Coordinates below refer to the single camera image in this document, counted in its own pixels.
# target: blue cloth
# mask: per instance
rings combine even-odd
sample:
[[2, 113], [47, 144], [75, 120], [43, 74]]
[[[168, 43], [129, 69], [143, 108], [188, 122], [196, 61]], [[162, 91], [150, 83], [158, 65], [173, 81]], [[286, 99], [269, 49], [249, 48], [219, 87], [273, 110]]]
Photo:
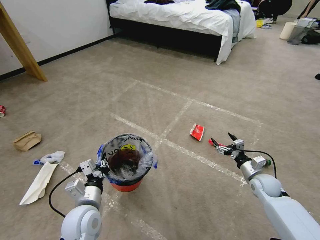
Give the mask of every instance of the blue cloth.
[[240, 28], [240, 13], [236, 9], [224, 10], [224, 13], [232, 17], [233, 31], [232, 31], [232, 43], [238, 42], [238, 33]]

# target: yellow smiley face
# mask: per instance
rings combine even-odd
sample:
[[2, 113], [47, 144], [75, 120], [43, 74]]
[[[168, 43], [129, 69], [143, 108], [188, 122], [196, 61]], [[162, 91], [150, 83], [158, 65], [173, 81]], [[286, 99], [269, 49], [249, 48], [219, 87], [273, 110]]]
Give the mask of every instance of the yellow smiley face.
[[127, 151], [127, 150], [136, 150], [136, 146], [135, 145], [131, 145], [130, 143], [129, 144], [126, 144], [126, 145], [123, 145], [121, 148], [120, 148], [120, 151]]

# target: black bed frame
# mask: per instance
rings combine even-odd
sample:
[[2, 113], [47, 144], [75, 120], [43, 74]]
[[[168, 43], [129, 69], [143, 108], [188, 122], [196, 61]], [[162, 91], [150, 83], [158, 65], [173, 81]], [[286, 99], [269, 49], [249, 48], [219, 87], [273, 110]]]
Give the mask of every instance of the black bed frame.
[[157, 48], [160, 45], [169, 45], [170, 47], [187, 49], [188, 51], [200, 51], [206, 55], [213, 56], [214, 62], [216, 62], [221, 47], [221, 36], [113, 18], [110, 16], [110, 4], [116, 1], [106, 0], [110, 28], [112, 28], [114, 35], [116, 35], [115, 28], [120, 28], [123, 30], [122, 33], [129, 33], [130, 36], [155, 42]]

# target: black baseboard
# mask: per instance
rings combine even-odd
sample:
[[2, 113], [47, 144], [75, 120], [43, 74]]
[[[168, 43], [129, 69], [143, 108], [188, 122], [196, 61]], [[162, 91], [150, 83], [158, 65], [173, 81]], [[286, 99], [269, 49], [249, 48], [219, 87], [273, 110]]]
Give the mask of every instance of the black baseboard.
[[[81, 51], [81, 50], [83, 50], [83, 49], [86, 49], [86, 48], [88, 48], [88, 47], [92, 47], [92, 46], [94, 46], [94, 45], [96, 45], [96, 44], [98, 44], [98, 43], [104, 42], [104, 41], [109, 40], [109, 39], [114, 38], [114, 37], [115, 37], [114, 35], [111, 35], [111, 36], [109, 36], [109, 37], [102, 38], [102, 39], [100, 39], [100, 40], [94, 41], [94, 42], [92, 42], [92, 43], [88, 43], [88, 44], [83, 45], [83, 46], [81, 46], [81, 47], [77, 47], [77, 48], [75, 48], [75, 49], [72, 49], [72, 50], [69, 50], [69, 51], [67, 51], [67, 52], [58, 54], [58, 55], [56, 55], [56, 56], [53, 56], [53, 57], [50, 57], [50, 58], [41, 60], [41, 61], [38, 62], [38, 64], [39, 64], [39, 66], [44, 65], [44, 64], [46, 64], [46, 63], [52, 62], [52, 61], [57, 60], [57, 59], [59, 59], [59, 58], [62, 58], [62, 57], [65, 57], [65, 56], [67, 56], [67, 55], [70, 55], [70, 54], [76, 53], [76, 52], [78, 52], [78, 51]], [[26, 70], [22, 67], [22, 68], [13, 70], [13, 71], [11, 71], [11, 72], [2, 74], [2, 75], [0, 75], [0, 81], [1, 81], [1, 80], [4, 80], [4, 79], [6, 79], [6, 78], [9, 78], [9, 77], [13, 77], [13, 76], [15, 76], [15, 75], [18, 75], [18, 74], [20, 74], [20, 73], [23, 73], [23, 72], [25, 72], [25, 71], [26, 71]]]

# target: white bedsheet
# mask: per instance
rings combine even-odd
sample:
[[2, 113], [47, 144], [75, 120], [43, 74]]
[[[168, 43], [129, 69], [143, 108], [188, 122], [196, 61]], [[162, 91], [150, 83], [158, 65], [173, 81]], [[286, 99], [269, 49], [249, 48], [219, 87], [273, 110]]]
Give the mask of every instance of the white bedsheet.
[[[232, 44], [232, 18], [220, 10], [208, 10], [205, 0], [158, 5], [145, 0], [118, 0], [110, 5], [115, 18], [178, 28], [206, 34], [222, 35], [217, 64], [227, 60]], [[241, 7], [238, 40], [255, 37], [255, 18], [248, 2], [237, 1]]]

